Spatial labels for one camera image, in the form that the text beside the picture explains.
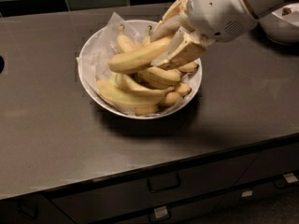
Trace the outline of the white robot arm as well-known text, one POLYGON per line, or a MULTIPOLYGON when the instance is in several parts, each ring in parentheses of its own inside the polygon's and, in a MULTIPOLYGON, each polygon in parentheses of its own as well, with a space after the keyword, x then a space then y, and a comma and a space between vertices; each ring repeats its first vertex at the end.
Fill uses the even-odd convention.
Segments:
POLYGON ((178 68, 198 59, 215 42, 230 42, 252 30, 260 18, 298 0, 177 0, 164 13, 151 41, 173 36, 153 66, 178 68))

